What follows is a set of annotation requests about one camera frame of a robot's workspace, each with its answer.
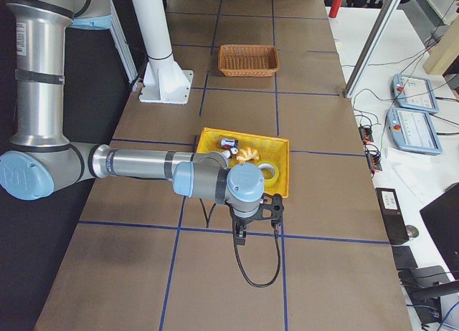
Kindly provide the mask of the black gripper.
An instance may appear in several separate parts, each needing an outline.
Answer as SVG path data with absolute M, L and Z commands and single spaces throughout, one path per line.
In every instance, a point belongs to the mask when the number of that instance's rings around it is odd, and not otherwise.
M 254 221 L 269 221 L 274 237 L 279 237 L 279 227 L 283 222 L 283 197 L 276 193 L 263 193 L 256 202 L 229 203 L 229 213 L 232 218 L 232 235 L 236 246 L 244 246 L 247 227 Z

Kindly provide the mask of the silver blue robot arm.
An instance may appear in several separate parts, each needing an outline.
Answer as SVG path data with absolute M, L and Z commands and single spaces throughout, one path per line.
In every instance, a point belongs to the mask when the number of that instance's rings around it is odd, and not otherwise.
M 16 19 L 17 131 L 1 156 L 4 190 L 31 201 L 90 178 L 171 181 L 179 195 L 229 208 L 235 246 L 244 244 L 253 221 L 268 220 L 278 230 L 282 198 L 265 192 L 254 164 L 230 165 L 222 152 L 115 149 L 64 136 L 65 31 L 108 29 L 110 0 L 5 1 Z

